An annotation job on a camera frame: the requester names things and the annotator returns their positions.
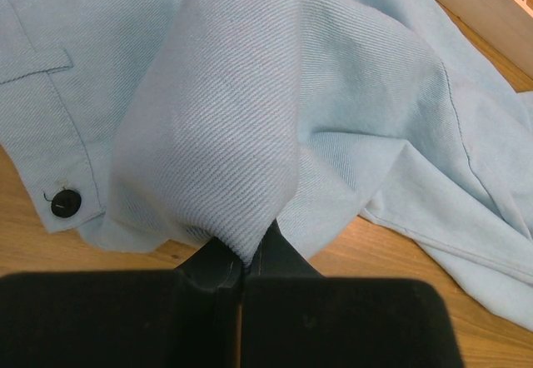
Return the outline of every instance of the wooden tray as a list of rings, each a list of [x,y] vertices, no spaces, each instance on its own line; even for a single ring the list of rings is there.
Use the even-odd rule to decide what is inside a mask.
[[[533,0],[437,0],[533,77]]]

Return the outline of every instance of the blue fabric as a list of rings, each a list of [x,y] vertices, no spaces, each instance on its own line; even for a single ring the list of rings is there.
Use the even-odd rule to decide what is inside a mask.
[[[533,330],[533,94],[433,0],[0,0],[0,20],[0,140],[48,230],[218,236],[248,263],[276,218],[311,256],[361,214]],[[43,198],[63,187],[67,220]]]

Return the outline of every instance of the black button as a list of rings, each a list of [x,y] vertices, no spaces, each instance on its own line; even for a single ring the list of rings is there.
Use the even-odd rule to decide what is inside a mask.
[[[60,218],[70,218],[80,209],[82,197],[77,191],[65,189],[52,199],[52,214]]]

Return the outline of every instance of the garment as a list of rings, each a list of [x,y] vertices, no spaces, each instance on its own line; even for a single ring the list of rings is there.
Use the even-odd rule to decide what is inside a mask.
[[[0,140],[48,230],[248,263],[274,219],[311,256],[361,214],[533,330],[533,95],[433,0],[1,3]]]

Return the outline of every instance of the wood grain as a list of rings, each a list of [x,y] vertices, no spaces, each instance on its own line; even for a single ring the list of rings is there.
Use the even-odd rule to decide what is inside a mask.
[[[457,17],[451,17],[515,89],[533,89],[531,78]],[[0,275],[17,271],[173,268],[194,250],[169,241],[145,255],[106,252],[84,244],[75,231],[47,234],[14,166],[0,149]],[[493,316],[413,241],[393,231],[357,218],[311,263],[329,276],[413,277],[428,281],[446,300],[466,366],[533,366],[532,332]]]
[[[533,76],[533,10],[525,0],[438,0]]]

